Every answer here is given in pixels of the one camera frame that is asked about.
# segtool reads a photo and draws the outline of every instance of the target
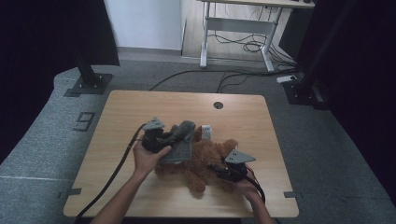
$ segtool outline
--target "human hand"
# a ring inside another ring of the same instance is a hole
[[[171,147],[164,147],[158,153],[147,151],[142,142],[138,141],[134,145],[134,175],[146,178],[146,176],[155,168],[161,157],[165,156],[171,150]]]
[[[253,170],[247,166],[247,176],[250,177],[250,179],[256,179],[254,176]],[[250,182],[248,182],[246,179],[243,179],[239,182],[236,182],[233,184],[235,188],[243,194],[248,201],[251,201],[254,197],[261,197],[259,192],[257,191],[257,188]]]

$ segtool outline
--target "brown teddy bear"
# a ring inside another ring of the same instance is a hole
[[[224,143],[214,143],[202,139],[202,127],[194,132],[191,160],[179,164],[159,163],[155,168],[157,175],[184,174],[188,187],[193,192],[204,192],[209,181],[216,181],[223,190],[233,191],[233,185],[217,178],[209,165],[227,167],[224,159],[236,148],[238,143],[229,139]]]

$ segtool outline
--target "white wall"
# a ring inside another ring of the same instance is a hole
[[[180,1],[105,0],[117,47],[181,50]]]

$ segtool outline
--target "metal leg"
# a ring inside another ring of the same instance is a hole
[[[207,58],[207,23],[208,23],[208,20],[209,20],[209,9],[210,9],[210,3],[207,3],[205,21],[204,21],[204,42],[202,43],[202,46],[201,46],[201,63],[200,63],[200,67],[201,68],[206,68],[206,58]]]
[[[269,50],[269,48],[271,46],[271,43],[272,43],[272,41],[274,39],[276,27],[277,27],[277,24],[279,22],[280,14],[282,13],[282,9],[283,9],[283,7],[279,7],[277,9],[276,18],[274,20],[273,26],[271,27],[270,34],[267,36],[267,40],[265,41],[265,46],[262,49],[262,57],[264,58],[265,65],[267,66],[268,72],[274,72],[275,71],[274,67],[272,65],[272,62],[271,62],[271,55],[269,54],[268,50]]]

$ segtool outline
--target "black curtain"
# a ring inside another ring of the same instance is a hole
[[[394,204],[395,15],[392,1],[355,1],[313,72],[329,89],[330,110]]]
[[[88,64],[120,65],[103,0],[0,1],[1,161],[53,90],[53,78]]]

